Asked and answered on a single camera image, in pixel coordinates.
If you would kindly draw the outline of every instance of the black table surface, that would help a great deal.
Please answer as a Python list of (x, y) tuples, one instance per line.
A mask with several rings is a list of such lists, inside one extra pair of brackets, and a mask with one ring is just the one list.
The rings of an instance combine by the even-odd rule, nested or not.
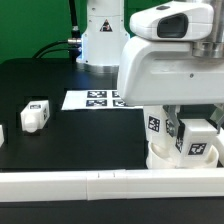
[[(67, 90), (116, 89), (117, 75), (79, 71), (66, 59), (14, 59), (0, 66), (2, 172), (144, 169), (142, 110), (61, 111)], [(21, 130), (31, 100), (50, 102), (51, 117), (36, 134)], [(224, 198), (0, 203), (0, 223), (181, 223), (224, 220)]]

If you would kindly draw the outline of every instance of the cable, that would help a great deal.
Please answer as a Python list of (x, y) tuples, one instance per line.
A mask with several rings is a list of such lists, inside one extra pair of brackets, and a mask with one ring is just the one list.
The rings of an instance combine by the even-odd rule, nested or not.
[(80, 34), (78, 21), (77, 21), (75, 0), (69, 0), (69, 8), (70, 8), (70, 15), (71, 15), (71, 23), (72, 23), (72, 37), (80, 38), (81, 34)]
[(54, 46), (57, 46), (57, 45), (60, 45), (60, 44), (67, 44), (68, 41), (67, 40), (59, 40), (59, 41), (56, 41), (56, 42), (53, 42), (51, 44), (48, 44), (46, 45), (45, 47), (41, 48), (39, 51), (37, 51), (32, 58), (38, 58), (38, 56), (44, 52), (45, 50), (51, 48), (51, 47), (54, 47)]
[(39, 55), (38, 58), (42, 58), (45, 54), (48, 54), (48, 53), (52, 53), (52, 52), (57, 52), (57, 51), (69, 51), (70, 49), (53, 49), (53, 50), (48, 50), (48, 51), (45, 51), (43, 52), (42, 54)]

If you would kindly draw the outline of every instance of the printed marker sheet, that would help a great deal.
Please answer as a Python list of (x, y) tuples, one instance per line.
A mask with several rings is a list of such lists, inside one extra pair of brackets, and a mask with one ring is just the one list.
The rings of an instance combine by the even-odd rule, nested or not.
[(130, 107), (120, 98), (117, 90), (67, 91), (62, 110), (78, 109), (142, 109)]

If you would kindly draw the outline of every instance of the green wall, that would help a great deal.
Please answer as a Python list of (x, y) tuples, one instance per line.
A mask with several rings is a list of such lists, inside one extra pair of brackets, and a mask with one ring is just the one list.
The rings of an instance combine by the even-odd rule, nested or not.
[[(86, 29), (86, 1), (75, 0), (81, 32)], [(125, 28), (137, 11), (167, 2), (125, 0)], [(68, 0), (0, 0), (0, 63), (12, 58), (30, 58), (41, 47), (70, 37)], [(67, 52), (48, 57), (68, 57)]]

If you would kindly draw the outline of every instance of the white cube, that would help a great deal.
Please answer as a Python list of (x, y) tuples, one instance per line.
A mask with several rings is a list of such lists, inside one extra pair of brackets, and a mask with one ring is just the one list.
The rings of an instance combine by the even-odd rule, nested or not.
[(22, 130), (30, 133), (42, 129), (50, 117), (49, 102), (31, 101), (21, 112)]
[(3, 142), (4, 142), (3, 129), (2, 125), (0, 125), (0, 147), (2, 146)]
[(217, 130), (204, 119), (182, 119), (185, 131), (171, 147), (170, 155), (177, 167), (199, 167), (206, 162)]

